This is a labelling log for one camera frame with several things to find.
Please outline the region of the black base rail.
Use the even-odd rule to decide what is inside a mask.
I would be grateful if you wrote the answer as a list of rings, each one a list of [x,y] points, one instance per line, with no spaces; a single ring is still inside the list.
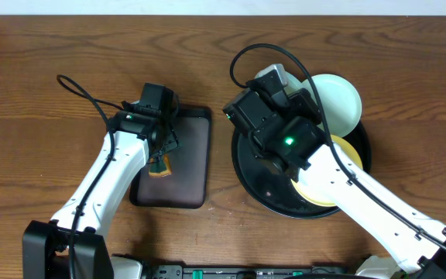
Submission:
[[[343,267],[183,267],[176,264],[146,266],[141,279],[287,279],[357,278]]]

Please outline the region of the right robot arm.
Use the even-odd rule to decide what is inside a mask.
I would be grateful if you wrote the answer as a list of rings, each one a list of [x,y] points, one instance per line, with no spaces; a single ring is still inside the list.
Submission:
[[[332,141],[318,95],[244,90],[224,108],[257,158],[338,206],[414,278],[446,278],[446,225],[418,212]]]

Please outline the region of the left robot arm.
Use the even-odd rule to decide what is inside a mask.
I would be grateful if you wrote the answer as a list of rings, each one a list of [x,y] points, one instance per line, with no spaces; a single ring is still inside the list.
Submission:
[[[176,147],[171,113],[120,111],[108,120],[101,152],[49,222],[32,221],[22,237],[25,278],[140,278],[142,263],[110,256],[105,239],[133,178]]]

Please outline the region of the green orange sponge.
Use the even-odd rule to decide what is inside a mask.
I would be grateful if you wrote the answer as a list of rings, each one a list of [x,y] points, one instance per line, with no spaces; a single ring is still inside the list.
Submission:
[[[150,177],[165,177],[171,174],[170,159],[167,154],[149,159]]]

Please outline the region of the black round tray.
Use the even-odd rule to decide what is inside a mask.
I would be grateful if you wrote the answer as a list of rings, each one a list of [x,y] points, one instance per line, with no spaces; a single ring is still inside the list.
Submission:
[[[244,189],[267,209],[295,219],[319,219],[340,211],[322,207],[302,198],[284,174],[273,174],[251,153],[248,140],[235,130],[232,135],[232,162]]]

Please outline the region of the black rectangular tray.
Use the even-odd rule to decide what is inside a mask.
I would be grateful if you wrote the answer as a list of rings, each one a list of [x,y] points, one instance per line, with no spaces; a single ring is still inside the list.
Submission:
[[[182,108],[173,122],[180,147],[167,155],[172,174],[150,177],[149,163],[134,177],[129,200],[135,206],[199,208],[204,204],[211,142],[211,110]]]

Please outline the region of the yellow plate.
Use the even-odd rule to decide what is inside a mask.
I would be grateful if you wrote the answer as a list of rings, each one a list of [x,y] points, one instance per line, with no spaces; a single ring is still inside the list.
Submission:
[[[332,135],[331,136],[334,143],[338,144],[342,151],[347,155],[347,157],[354,162],[354,164],[360,168],[363,168],[361,157],[359,156],[356,149],[351,145],[347,140]],[[314,205],[318,205],[321,207],[335,207],[336,204],[329,200],[327,197],[324,197],[321,193],[314,193],[313,190],[309,189],[309,187],[304,184],[297,183],[291,180],[294,189],[298,192],[298,194],[304,198],[307,202],[310,202]]]

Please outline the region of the light blue plate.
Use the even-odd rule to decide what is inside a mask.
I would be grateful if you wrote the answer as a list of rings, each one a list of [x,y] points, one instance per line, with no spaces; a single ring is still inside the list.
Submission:
[[[352,83],[335,74],[312,77],[324,108],[331,134],[347,136],[359,124],[362,100]]]
[[[299,91],[303,88],[303,84],[292,74],[286,72],[287,85],[284,88],[284,91],[287,95],[292,95],[294,92]]]

